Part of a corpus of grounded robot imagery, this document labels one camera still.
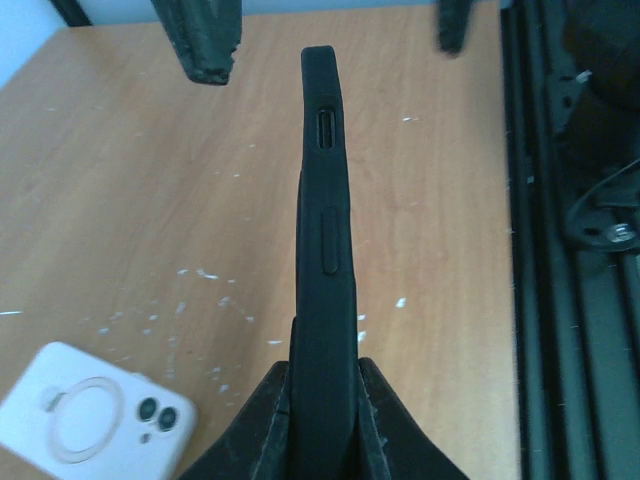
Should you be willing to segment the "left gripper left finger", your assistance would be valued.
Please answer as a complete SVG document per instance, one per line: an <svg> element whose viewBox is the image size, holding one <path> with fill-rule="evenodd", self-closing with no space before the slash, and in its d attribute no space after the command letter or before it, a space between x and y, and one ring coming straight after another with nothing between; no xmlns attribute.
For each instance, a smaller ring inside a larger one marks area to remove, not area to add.
<svg viewBox="0 0 640 480"><path fill-rule="evenodd" d="M182 479L283 479L289 423L288 370L276 362L239 413Z"/></svg>

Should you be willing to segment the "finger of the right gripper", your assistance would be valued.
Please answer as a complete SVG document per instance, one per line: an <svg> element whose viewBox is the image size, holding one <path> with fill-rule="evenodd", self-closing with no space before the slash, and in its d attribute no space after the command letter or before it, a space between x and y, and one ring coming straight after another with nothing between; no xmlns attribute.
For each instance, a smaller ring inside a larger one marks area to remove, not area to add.
<svg viewBox="0 0 640 480"><path fill-rule="evenodd" d="M473 0L438 0L437 27L440 50L459 54L464 46Z"/></svg>
<svg viewBox="0 0 640 480"><path fill-rule="evenodd" d="M152 4L188 79L226 85L242 37L242 2L153 0Z"/></svg>

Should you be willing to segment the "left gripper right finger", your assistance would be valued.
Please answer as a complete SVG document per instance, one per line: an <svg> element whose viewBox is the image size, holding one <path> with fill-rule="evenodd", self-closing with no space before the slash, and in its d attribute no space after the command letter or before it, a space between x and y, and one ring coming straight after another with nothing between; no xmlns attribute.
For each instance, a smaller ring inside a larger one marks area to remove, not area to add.
<svg viewBox="0 0 640 480"><path fill-rule="evenodd" d="M421 430L375 362L359 360L359 479L464 479Z"/></svg>

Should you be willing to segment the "black phone case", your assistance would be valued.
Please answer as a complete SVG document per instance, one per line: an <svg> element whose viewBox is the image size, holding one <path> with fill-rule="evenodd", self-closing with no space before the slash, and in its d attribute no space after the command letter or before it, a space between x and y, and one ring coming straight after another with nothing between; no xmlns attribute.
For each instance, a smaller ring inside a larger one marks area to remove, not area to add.
<svg viewBox="0 0 640 480"><path fill-rule="evenodd" d="M290 348L292 479L346 479L358 418L356 285L349 173L336 55L301 52L303 155Z"/></svg>

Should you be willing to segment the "pink phone case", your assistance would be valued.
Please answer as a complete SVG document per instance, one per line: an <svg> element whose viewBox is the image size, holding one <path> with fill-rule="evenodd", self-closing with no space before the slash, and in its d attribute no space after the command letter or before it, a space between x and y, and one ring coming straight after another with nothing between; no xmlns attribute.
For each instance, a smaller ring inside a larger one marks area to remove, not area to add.
<svg viewBox="0 0 640 480"><path fill-rule="evenodd" d="M1 444L56 479L168 479L196 423L187 397L51 342L1 403Z"/></svg>

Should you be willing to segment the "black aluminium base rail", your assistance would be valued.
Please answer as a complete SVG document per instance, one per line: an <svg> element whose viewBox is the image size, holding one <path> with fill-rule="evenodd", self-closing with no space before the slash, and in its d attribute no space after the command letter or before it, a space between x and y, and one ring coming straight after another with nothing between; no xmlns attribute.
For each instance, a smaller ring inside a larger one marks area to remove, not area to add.
<svg viewBox="0 0 640 480"><path fill-rule="evenodd" d="M581 248L565 226L594 184L564 131L586 83L562 1L501 13L522 475L639 475L639 253Z"/></svg>

